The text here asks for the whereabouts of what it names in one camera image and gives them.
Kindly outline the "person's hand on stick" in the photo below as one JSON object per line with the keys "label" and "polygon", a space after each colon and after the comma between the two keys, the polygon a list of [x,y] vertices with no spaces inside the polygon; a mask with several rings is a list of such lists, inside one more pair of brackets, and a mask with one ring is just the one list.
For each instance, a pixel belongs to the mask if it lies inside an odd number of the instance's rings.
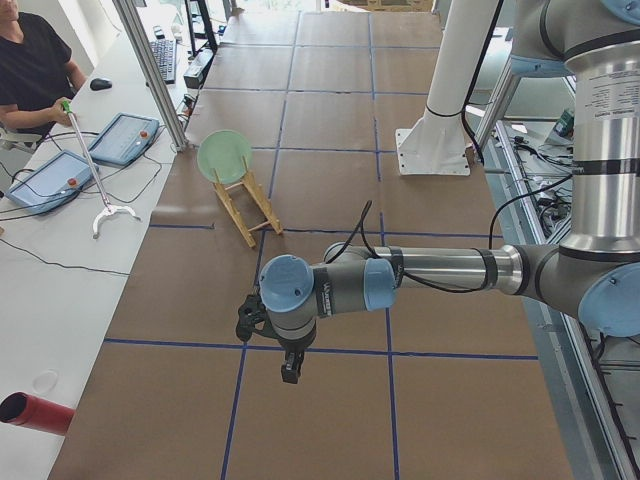
{"label": "person's hand on stick", "polygon": [[59,99],[48,109],[48,114],[51,122],[70,127],[72,123],[68,112],[65,110],[65,105],[65,100]]}

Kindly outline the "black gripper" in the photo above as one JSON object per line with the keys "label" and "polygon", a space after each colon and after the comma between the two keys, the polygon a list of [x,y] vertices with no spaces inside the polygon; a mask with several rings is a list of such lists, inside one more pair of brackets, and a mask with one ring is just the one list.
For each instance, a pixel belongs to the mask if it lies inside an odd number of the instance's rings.
{"label": "black gripper", "polygon": [[305,352],[314,343],[314,339],[279,339],[284,349],[284,361],[281,365],[281,377],[284,383],[297,384],[301,376]]}

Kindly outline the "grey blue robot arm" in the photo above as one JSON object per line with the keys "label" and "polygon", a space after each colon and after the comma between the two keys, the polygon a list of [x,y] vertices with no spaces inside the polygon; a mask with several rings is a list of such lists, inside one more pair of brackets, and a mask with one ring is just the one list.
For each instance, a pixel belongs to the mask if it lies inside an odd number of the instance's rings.
{"label": "grey blue robot arm", "polygon": [[497,289],[563,312],[607,336],[639,332],[639,5],[524,1],[512,58],[576,78],[569,234],[557,245],[486,249],[329,247],[322,263],[282,255],[259,279],[264,334],[296,383],[316,322],[385,309],[404,285]]}

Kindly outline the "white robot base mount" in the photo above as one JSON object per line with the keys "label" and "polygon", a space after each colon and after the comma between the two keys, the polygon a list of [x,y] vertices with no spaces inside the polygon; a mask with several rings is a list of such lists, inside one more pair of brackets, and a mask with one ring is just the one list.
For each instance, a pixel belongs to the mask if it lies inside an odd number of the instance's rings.
{"label": "white robot base mount", "polygon": [[423,116],[395,133],[402,175],[467,176],[463,117],[502,2],[451,3]]}

